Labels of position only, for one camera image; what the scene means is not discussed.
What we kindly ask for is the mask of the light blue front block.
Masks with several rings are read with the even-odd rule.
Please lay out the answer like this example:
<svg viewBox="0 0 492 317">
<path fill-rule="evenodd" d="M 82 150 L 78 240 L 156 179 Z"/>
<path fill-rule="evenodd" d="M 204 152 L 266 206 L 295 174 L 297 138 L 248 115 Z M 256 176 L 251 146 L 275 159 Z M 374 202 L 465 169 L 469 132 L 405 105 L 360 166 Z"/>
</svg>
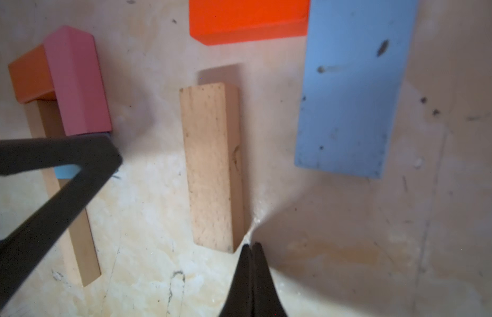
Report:
<svg viewBox="0 0 492 317">
<path fill-rule="evenodd" d="M 81 168 L 78 165 L 61 165 L 55 166 L 53 170 L 57 179 L 70 180 L 81 171 Z"/>
</svg>

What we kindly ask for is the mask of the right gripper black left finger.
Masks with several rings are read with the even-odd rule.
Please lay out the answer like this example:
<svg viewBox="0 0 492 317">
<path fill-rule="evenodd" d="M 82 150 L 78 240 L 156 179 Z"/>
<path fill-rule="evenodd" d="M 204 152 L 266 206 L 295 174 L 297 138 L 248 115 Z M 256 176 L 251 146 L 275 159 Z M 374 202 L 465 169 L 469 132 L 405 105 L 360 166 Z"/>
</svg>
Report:
<svg viewBox="0 0 492 317">
<path fill-rule="evenodd" d="M 230 290 L 219 317 L 253 315 L 253 256 L 250 245 L 242 247 Z"/>
</svg>

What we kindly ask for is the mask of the orange building block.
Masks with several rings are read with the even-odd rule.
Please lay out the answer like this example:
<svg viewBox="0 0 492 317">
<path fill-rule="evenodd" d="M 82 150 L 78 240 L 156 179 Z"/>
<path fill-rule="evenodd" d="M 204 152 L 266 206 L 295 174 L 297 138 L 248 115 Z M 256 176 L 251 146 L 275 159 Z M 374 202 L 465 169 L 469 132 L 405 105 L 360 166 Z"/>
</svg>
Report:
<svg viewBox="0 0 492 317">
<path fill-rule="evenodd" d="M 8 71 L 18 103 L 57 99 L 43 45 L 10 63 Z"/>
</svg>

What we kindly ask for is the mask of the pink building block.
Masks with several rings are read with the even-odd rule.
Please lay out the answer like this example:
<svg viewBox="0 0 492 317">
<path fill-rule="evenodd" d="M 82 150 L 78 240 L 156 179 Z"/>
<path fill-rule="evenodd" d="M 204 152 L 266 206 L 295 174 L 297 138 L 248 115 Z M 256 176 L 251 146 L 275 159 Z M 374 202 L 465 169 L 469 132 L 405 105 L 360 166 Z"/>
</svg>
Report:
<svg viewBox="0 0 492 317">
<path fill-rule="evenodd" d="M 43 40 L 65 134 L 113 130 L 94 37 L 62 26 Z"/>
</svg>

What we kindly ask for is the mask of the wooden block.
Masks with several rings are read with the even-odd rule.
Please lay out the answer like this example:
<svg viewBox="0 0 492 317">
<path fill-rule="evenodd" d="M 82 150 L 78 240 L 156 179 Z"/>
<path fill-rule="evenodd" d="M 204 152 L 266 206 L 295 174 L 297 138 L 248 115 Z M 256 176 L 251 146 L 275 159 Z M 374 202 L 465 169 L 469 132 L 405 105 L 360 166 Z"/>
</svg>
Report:
<svg viewBox="0 0 492 317">
<path fill-rule="evenodd" d="M 61 114 L 55 100 L 34 100 L 24 105 L 32 138 L 65 137 Z"/>
<path fill-rule="evenodd" d="M 86 287 L 101 276 L 91 226 L 84 209 L 58 241 L 66 277 L 74 285 Z"/>
<path fill-rule="evenodd" d="M 245 235 L 238 89 L 193 86 L 179 100 L 194 243 L 233 253 Z"/>
</svg>

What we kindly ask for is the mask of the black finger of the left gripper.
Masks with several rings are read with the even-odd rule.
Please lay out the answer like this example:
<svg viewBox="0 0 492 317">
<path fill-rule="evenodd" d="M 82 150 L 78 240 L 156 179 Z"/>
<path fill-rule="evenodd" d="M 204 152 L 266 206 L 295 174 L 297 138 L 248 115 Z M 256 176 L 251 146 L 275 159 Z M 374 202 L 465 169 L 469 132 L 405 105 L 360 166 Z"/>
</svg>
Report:
<svg viewBox="0 0 492 317">
<path fill-rule="evenodd" d="M 119 150 L 105 134 L 0 140 L 0 176 L 80 167 L 69 183 L 0 240 L 0 312 L 122 163 Z"/>
</svg>

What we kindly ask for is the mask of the light blue block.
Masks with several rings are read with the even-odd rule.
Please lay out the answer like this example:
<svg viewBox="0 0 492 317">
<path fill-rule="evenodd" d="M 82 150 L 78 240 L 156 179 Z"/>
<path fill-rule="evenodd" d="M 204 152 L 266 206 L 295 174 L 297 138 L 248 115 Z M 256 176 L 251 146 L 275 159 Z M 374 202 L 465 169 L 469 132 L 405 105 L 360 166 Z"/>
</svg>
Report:
<svg viewBox="0 0 492 317">
<path fill-rule="evenodd" d="M 70 180 L 81 171 L 81 168 L 78 165 L 61 165 L 55 166 L 53 170 L 57 179 Z"/>
<path fill-rule="evenodd" d="M 418 7 L 311 2 L 296 166 L 382 177 Z"/>
</svg>

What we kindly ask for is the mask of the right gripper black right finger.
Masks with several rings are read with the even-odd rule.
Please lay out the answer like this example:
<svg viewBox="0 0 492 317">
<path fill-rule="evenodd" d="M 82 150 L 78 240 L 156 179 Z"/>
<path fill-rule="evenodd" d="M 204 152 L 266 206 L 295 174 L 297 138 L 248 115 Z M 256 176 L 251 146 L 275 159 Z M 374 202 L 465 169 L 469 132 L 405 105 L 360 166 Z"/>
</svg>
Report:
<svg viewBox="0 0 492 317">
<path fill-rule="evenodd" d="M 287 316 L 271 276 L 261 243 L 251 249 L 253 259 L 253 316 Z"/>
</svg>

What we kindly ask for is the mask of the red-orange building block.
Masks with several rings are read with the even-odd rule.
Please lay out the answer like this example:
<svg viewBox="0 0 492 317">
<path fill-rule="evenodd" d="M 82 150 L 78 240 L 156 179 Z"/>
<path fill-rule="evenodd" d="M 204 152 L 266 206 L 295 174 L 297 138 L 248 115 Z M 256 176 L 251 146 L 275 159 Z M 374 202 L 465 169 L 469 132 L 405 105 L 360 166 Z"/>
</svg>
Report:
<svg viewBox="0 0 492 317">
<path fill-rule="evenodd" d="M 305 36 L 308 0 L 190 0 L 190 35 L 206 46 Z"/>
</svg>

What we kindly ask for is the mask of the light blue back block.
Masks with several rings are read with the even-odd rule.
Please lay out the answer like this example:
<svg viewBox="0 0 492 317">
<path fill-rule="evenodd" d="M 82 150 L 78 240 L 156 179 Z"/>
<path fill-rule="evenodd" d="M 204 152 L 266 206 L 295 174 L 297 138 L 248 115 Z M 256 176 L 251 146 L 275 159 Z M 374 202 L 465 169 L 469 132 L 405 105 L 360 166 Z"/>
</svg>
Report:
<svg viewBox="0 0 492 317">
<path fill-rule="evenodd" d="M 296 166 L 382 177 L 418 7 L 311 2 Z"/>
</svg>

